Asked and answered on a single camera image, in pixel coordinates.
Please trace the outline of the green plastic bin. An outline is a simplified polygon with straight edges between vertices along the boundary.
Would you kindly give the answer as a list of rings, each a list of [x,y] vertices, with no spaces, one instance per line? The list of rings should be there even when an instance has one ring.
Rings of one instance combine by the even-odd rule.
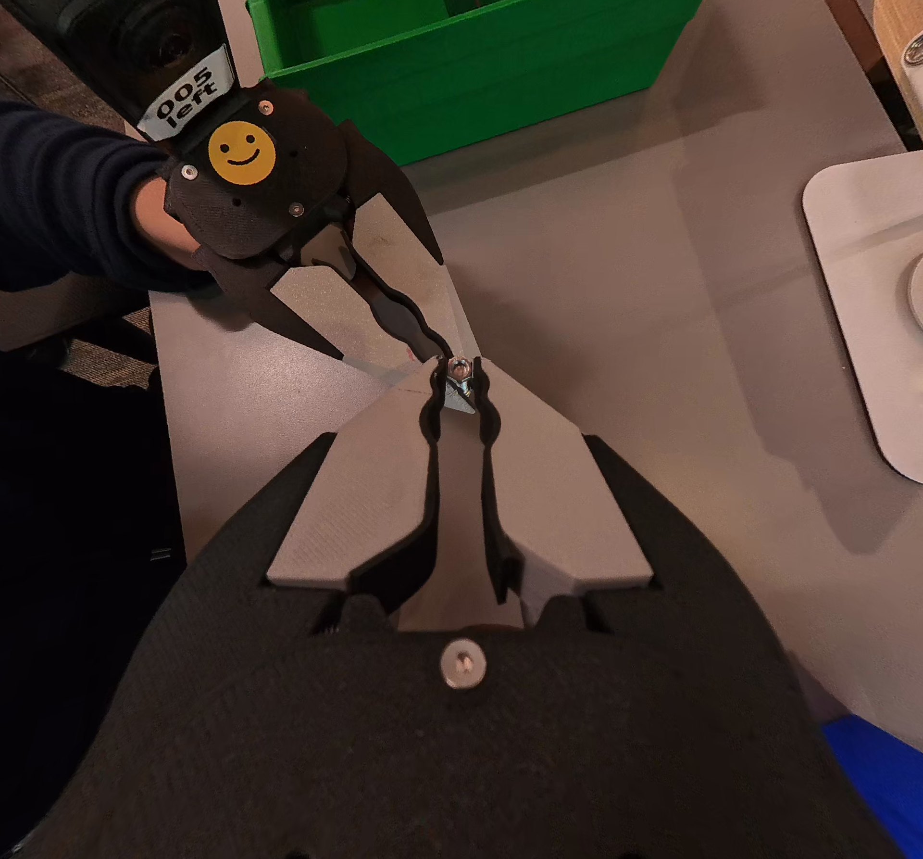
[[[248,0],[265,74],[399,165],[649,88],[702,0]]]

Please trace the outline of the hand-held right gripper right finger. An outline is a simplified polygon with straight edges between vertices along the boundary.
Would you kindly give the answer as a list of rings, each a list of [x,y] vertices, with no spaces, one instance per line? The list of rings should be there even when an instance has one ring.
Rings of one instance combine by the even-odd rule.
[[[578,427],[497,364],[477,360],[488,573],[534,626],[551,599],[644,588],[652,567]]]

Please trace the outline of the person's left hand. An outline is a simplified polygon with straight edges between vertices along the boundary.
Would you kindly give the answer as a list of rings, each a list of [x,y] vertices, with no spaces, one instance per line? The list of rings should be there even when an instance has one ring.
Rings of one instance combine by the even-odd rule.
[[[152,176],[140,183],[132,197],[133,223],[158,251],[180,265],[194,268],[193,255],[200,245],[181,222],[167,213],[166,192],[167,183],[162,177]]]

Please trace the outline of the wooden display board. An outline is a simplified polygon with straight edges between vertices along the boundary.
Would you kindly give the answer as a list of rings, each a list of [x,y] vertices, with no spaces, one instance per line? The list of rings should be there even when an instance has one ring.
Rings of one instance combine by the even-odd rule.
[[[883,57],[922,134],[922,0],[873,0],[873,31]]]

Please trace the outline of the blue plastic bin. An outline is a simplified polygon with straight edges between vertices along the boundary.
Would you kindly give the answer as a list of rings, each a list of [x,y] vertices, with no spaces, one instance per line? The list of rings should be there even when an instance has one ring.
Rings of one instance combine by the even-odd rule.
[[[922,754],[854,715],[823,727],[849,780],[909,858],[922,856]]]

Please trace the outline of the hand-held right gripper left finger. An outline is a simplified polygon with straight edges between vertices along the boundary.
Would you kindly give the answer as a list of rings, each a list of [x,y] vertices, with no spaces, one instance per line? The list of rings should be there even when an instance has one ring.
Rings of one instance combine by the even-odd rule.
[[[437,556],[444,386],[445,360],[431,358],[332,437],[271,584],[371,595],[386,613],[424,585]]]

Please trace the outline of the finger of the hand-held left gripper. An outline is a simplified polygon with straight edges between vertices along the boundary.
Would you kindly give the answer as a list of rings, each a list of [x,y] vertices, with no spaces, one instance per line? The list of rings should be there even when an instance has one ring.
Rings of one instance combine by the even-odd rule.
[[[435,344],[413,314],[390,299],[369,276],[357,288],[332,267],[290,269],[271,294],[321,334],[360,370],[414,370],[435,356]]]
[[[352,266],[349,286],[362,305],[347,313],[355,342],[345,361],[425,361],[479,354],[449,270],[383,197],[361,206],[338,230]]]

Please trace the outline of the black flat plate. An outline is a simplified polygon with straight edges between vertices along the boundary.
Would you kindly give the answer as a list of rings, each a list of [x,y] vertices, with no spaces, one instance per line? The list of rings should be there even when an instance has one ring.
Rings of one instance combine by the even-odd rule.
[[[905,148],[908,151],[917,149],[919,137],[916,124],[885,59],[879,58],[873,66],[864,71],[864,74]]]

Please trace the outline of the person's left forearm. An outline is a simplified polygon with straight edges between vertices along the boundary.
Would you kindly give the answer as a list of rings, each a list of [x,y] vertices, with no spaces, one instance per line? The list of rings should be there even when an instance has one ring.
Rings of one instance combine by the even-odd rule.
[[[1,103],[1,289],[63,276],[104,277],[138,290],[188,292],[212,277],[180,265],[136,229],[133,193],[158,176],[156,147],[28,103]]]

